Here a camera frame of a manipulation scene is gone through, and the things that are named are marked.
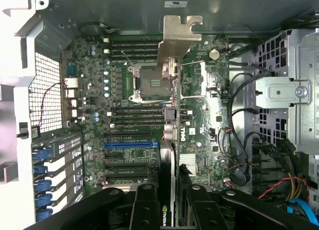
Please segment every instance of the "screw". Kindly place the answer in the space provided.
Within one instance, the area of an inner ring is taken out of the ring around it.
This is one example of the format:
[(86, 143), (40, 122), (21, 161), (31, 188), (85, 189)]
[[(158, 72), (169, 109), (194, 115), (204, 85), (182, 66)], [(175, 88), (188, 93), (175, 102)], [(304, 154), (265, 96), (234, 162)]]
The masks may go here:
[(113, 190), (113, 191), (110, 192), (110, 195), (116, 195), (116, 194), (118, 194), (118, 193), (119, 193), (118, 190)]
[(194, 189), (194, 190), (200, 190), (200, 186), (199, 185), (193, 185), (191, 188)]
[(234, 192), (234, 191), (231, 191), (231, 190), (228, 190), (228, 191), (226, 192), (226, 194), (227, 194), (228, 196), (235, 196), (235, 192)]
[(152, 188), (151, 185), (145, 185), (145, 186), (143, 187), (143, 189), (145, 189), (145, 190), (148, 190), (148, 189), (151, 189), (151, 188)]
[(296, 95), (298, 95), (298, 96), (303, 96), (303, 95), (304, 95), (304, 90), (303, 90), (302, 88), (298, 88), (298, 89), (296, 90)]

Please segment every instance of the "gray bracket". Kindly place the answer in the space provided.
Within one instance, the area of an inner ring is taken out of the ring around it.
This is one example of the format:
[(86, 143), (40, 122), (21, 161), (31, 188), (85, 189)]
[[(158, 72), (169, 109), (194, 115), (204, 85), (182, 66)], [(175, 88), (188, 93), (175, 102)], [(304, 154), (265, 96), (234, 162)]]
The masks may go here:
[(288, 108), (291, 104), (311, 101), (308, 80), (291, 81), (289, 77), (265, 77), (256, 81), (256, 105), (262, 108)]
[(180, 16), (164, 16), (164, 38), (159, 43), (157, 69), (162, 70), (163, 64), (168, 64), (168, 58), (183, 58), (189, 48), (201, 41), (201, 34), (191, 31), (193, 25), (203, 24), (203, 17), (188, 16), (186, 24), (181, 24)]

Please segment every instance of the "blue cable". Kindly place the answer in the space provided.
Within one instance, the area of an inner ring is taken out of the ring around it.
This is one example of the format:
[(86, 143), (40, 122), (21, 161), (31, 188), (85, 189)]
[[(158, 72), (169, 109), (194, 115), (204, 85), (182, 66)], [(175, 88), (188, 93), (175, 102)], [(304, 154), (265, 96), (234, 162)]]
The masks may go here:
[[(297, 203), (299, 204), (300, 207), (302, 207), (302, 209), (304, 210), (304, 212), (306, 213), (309, 221), (316, 225), (316, 226), (319, 226), (319, 223), (318, 223), (318, 220), (315, 216), (315, 214), (313, 213), (312, 209), (309, 207), (309, 205), (304, 201), (304, 200), (301, 200), (301, 199), (291, 199), (290, 200), (290, 203)], [(291, 207), (287, 207), (287, 212), (292, 214), (294, 213), (294, 209), (291, 208)]]

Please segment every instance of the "blue pcie slot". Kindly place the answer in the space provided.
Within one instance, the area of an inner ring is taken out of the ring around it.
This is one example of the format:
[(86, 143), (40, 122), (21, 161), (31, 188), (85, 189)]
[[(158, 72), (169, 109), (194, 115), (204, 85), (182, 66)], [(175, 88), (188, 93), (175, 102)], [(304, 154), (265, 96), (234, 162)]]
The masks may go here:
[(116, 149), (116, 148), (157, 148), (158, 142), (126, 142), (126, 143), (104, 143), (105, 149)]

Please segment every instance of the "green circuit board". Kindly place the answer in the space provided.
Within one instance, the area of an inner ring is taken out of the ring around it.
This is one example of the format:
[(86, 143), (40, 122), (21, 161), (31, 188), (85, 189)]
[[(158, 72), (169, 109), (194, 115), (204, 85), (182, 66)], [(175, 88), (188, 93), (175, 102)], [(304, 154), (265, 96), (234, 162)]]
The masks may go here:
[[(158, 147), (105, 148), (104, 144), (158, 143), (162, 139), (165, 123), (162, 109), (169, 103), (171, 90), (156, 70), (161, 39), (162, 36), (77, 37), (65, 51), (62, 64), (66, 65), (66, 75), (76, 77), (79, 85), (75, 98), (77, 121), (83, 126), (86, 138), (87, 196), (102, 190), (105, 184), (157, 181)], [(217, 60), (209, 58), (212, 49), (219, 51)], [(218, 190), (225, 159), (216, 136), (228, 122), (227, 38), (203, 35), (181, 63), (179, 154), (192, 156), (194, 183)], [(130, 70), (132, 64), (141, 66), (136, 79)], [(153, 102), (132, 102), (134, 89), (141, 91), (143, 101)], [(215, 137), (211, 136), (211, 129), (216, 132)]]

